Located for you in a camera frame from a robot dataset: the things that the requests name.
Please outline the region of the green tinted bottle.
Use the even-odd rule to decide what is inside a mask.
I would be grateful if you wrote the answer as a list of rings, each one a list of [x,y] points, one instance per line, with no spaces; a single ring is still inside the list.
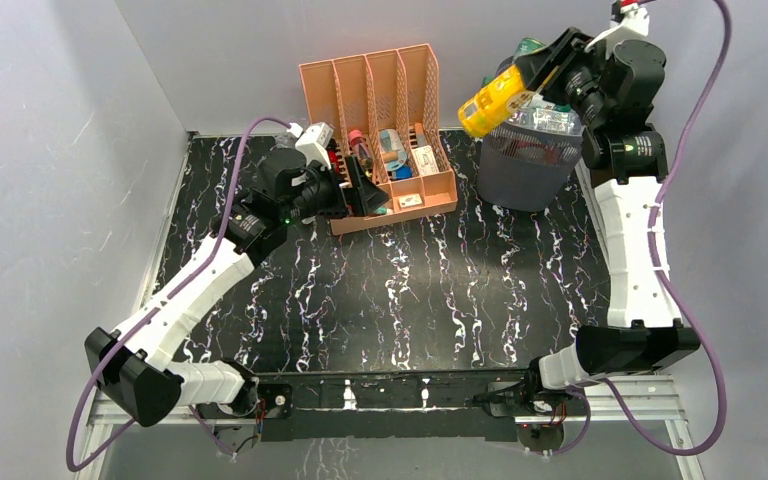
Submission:
[[[524,37],[520,40],[518,43],[515,52],[512,56],[513,60],[516,60],[520,57],[531,55],[535,52],[540,51],[546,46],[546,44],[536,38],[533,37]]]

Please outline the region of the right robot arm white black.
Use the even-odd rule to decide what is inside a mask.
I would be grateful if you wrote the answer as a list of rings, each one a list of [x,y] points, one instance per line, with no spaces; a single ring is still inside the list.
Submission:
[[[650,122],[666,56],[643,39],[616,44],[569,28],[515,61],[525,87],[566,104],[583,124],[582,154],[595,181],[610,276],[607,320],[584,326],[574,342],[533,359],[522,379],[477,395],[487,411],[503,405],[547,414],[571,389],[614,375],[649,374],[696,351],[662,284],[668,274],[657,194],[668,173],[662,135]]]

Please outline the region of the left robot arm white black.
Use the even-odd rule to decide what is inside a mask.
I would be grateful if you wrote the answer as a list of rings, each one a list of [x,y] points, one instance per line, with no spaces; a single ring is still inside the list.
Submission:
[[[175,408],[216,404],[247,417],[261,400],[260,380],[232,360],[174,361],[175,352],[222,297],[251,275],[287,239],[298,221],[363,217],[390,196],[345,159],[348,175],[328,161],[308,160],[294,149],[275,150],[259,166],[261,185],[243,188],[229,203],[190,261],[142,312],[110,332],[96,328],[85,350],[96,384],[137,424],[150,427]]]

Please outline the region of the clear bottle blue label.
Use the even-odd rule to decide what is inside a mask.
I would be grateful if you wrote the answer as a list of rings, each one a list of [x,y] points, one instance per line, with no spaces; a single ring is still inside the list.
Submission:
[[[275,136],[276,148],[294,149],[298,138],[292,133],[283,132]]]

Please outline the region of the yellow juice bottle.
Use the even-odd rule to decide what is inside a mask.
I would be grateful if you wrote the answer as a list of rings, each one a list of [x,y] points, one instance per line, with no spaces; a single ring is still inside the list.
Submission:
[[[511,65],[459,108],[458,119],[469,136],[480,139],[509,120],[533,96],[520,69]]]

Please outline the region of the clear water bottle white cap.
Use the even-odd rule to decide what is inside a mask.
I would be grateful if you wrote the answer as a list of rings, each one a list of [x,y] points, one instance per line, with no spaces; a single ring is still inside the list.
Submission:
[[[557,110],[527,106],[520,108],[508,120],[514,126],[563,136],[579,136],[583,126],[572,110]]]

